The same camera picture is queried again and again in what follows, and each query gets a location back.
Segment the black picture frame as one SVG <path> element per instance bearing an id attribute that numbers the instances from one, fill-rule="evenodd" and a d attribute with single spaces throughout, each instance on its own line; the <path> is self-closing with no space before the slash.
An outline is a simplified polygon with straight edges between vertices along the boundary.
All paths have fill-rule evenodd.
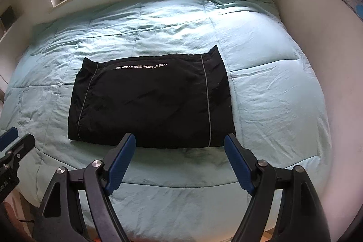
<path id="1" fill-rule="evenodd" d="M 5 30 L 8 30 L 17 20 L 15 12 L 11 6 L 9 6 L 1 14 L 1 23 Z"/>

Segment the black hooded jacket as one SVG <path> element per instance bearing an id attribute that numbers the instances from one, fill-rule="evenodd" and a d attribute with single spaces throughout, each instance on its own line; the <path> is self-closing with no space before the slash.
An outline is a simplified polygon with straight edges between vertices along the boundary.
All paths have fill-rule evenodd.
<path id="1" fill-rule="evenodd" d="M 68 138 L 115 146 L 220 147 L 234 133 L 230 85 L 217 47 L 204 54 L 84 59 L 76 75 Z"/>

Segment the white wall shelf unit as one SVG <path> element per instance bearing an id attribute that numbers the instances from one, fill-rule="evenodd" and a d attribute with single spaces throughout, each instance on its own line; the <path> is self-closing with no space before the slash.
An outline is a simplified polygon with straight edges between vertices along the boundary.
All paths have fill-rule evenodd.
<path id="1" fill-rule="evenodd" d="M 1 95 L 28 46 L 30 34 L 31 23 L 20 0 L 1 0 Z"/>

